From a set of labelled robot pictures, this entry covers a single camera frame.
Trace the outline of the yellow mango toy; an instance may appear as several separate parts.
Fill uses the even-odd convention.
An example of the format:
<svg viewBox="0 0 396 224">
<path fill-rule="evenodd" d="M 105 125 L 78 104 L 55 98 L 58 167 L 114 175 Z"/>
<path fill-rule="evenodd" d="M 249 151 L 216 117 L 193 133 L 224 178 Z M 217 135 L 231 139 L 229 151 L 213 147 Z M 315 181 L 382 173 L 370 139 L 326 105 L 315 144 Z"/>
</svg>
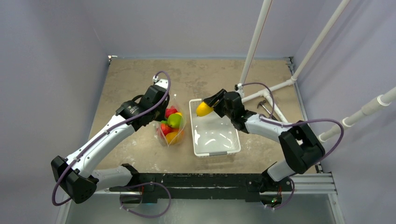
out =
<svg viewBox="0 0 396 224">
<path fill-rule="evenodd" d="M 213 108 L 210 107 L 207 103 L 205 103 L 204 101 L 202 101 L 198 107 L 196 108 L 196 115 L 198 117 L 204 117 L 208 114 L 210 114 L 211 112 L 213 112 Z"/>
</svg>

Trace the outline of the red apple toy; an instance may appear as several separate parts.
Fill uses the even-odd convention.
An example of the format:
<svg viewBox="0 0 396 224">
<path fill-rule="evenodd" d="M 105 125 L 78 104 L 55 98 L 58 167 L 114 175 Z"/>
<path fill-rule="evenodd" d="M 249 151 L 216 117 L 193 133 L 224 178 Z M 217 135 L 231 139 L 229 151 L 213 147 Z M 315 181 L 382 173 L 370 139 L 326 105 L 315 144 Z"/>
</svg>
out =
<svg viewBox="0 0 396 224">
<path fill-rule="evenodd" d="M 176 107 L 171 106 L 170 108 L 167 108 L 167 109 L 165 110 L 165 118 L 168 119 L 168 117 L 169 117 L 170 115 L 175 114 L 175 113 L 177 113 L 177 112 L 178 112 L 178 110 L 176 109 Z"/>
</svg>

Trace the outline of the red strawberry toy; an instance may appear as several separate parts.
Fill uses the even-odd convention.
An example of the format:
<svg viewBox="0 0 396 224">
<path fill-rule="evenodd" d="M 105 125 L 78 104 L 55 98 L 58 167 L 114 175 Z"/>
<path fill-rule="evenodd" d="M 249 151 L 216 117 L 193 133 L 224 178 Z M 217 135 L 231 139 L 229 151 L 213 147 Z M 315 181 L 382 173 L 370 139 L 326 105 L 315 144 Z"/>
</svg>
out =
<svg viewBox="0 0 396 224">
<path fill-rule="evenodd" d="M 173 128 L 170 127 L 168 124 L 161 123 L 161 124 L 160 124 L 160 131 L 162 132 L 162 134 L 163 134 L 164 136 L 166 136 L 167 134 L 173 132 Z"/>
</svg>

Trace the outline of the clear zip top bag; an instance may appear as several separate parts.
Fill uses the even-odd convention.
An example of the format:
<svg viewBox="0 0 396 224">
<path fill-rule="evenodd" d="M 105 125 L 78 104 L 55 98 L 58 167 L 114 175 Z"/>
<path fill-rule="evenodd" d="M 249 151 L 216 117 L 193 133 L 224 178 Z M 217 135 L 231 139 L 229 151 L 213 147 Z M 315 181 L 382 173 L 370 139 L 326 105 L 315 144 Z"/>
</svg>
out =
<svg viewBox="0 0 396 224">
<path fill-rule="evenodd" d="M 174 147 L 185 137 L 186 115 L 178 100 L 177 94 L 174 94 L 165 109 L 165 118 L 155 123 L 155 137 L 163 147 Z"/>
</svg>

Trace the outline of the orange-yellow potato toy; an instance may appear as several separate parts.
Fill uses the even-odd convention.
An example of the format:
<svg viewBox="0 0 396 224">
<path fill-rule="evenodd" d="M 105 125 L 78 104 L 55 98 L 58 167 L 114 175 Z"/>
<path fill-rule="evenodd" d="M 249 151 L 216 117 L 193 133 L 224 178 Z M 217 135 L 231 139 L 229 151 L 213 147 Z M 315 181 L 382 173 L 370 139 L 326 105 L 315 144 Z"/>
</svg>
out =
<svg viewBox="0 0 396 224">
<path fill-rule="evenodd" d="M 184 131 L 181 132 L 170 132 L 165 136 L 167 144 L 175 145 L 180 143 L 184 138 Z"/>
</svg>

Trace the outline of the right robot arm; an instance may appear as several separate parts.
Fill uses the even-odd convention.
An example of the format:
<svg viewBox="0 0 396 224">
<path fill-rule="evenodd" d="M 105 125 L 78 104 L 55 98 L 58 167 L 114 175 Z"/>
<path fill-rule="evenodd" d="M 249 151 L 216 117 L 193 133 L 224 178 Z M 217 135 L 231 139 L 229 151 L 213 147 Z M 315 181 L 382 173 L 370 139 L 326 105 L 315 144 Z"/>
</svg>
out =
<svg viewBox="0 0 396 224">
<path fill-rule="evenodd" d="M 221 118 L 228 117 L 238 131 L 256 134 L 280 144 L 284 160 L 263 172 L 262 183 L 266 189 L 275 189 L 282 179 L 292 174 L 305 173 L 325 155 L 322 144 L 307 122 L 285 123 L 265 118 L 245 109 L 238 92 L 222 89 L 205 98 L 196 109 L 199 117 L 212 112 Z"/>
</svg>

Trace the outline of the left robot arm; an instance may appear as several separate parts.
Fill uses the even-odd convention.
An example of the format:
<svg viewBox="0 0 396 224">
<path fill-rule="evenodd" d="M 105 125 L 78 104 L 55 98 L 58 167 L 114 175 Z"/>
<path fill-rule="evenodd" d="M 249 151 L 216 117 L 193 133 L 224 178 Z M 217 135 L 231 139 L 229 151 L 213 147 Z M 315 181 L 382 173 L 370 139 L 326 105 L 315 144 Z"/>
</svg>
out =
<svg viewBox="0 0 396 224">
<path fill-rule="evenodd" d="M 96 170 L 97 165 L 125 138 L 152 121 L 164 118 L 169 103 L 169 81 L 158 81 L 148 87 L 143 95 L 126 101 L 115 111 L 109 122 L 81 148 L 66 158 L 56 156 L 51 161 L 56 185 L 52 192 L 52 203 L 59 187 L 75 203 L 83 203 L 95 191 L 123 186 L 133 191 L 139 186 L 139 178 L 128 165 L 110 170 Z"/>
</svg>

